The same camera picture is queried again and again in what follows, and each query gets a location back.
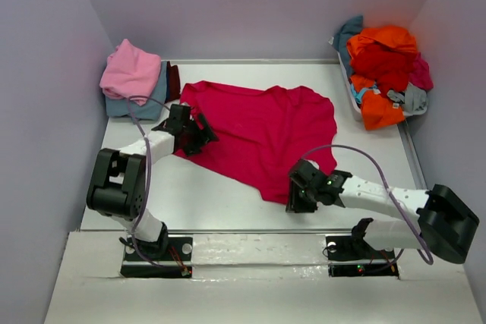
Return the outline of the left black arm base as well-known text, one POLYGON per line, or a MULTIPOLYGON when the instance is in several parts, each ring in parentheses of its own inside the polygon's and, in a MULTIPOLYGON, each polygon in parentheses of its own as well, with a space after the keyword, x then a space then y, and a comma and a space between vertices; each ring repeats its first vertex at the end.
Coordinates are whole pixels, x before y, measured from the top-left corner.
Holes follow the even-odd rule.
POLYGON ((124 246, 120 275, 123 278, 192 278, 193 237, 169 235, 168 246, 160 253, 146 244, 139 243, 141 253, 149 260, 140 257, 134 249, 131 236, 120 237, 124 246))

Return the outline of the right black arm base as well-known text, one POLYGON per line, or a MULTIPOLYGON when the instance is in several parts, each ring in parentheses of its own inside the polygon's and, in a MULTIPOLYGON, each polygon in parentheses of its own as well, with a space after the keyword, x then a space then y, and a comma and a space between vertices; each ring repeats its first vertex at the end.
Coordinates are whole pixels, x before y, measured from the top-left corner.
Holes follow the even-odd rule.
POLYGON ((331 278, 399 277, 394 251, 375 250, 349 235, 330 235, 322 251, 331 278))

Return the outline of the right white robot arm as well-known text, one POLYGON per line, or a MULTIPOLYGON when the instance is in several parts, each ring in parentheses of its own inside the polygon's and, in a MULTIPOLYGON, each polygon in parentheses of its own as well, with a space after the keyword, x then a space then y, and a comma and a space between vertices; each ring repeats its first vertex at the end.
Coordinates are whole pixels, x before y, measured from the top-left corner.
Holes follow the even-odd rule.
POLYGON ((289 180, 287 212, 315 212, 322 204, 390 217, 388 222, 363 218, 352 228, 349 247, 359 257, 375 250, 411 249, 463 264, 479 226, 477 215, 441 184, 430 190, 385 187, 347 171, 325 175, 305 159, 291 167, 289 180))

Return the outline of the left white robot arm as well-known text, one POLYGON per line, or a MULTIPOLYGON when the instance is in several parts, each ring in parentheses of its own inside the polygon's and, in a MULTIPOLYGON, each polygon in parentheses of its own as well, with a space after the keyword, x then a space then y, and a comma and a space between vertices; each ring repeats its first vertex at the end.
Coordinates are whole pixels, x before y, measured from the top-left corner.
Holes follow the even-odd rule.
POLYGON ((121 149, 101 149, 87 191, 87 208, 119 222, 130 234, 129 247, 142 260, 155 263, 169 248, 164 222, 149 211, 153 164, 176 152, 193 156, 219 138, 202 113, 188 105, 171 105, 169 116, 150 132, 121 149))

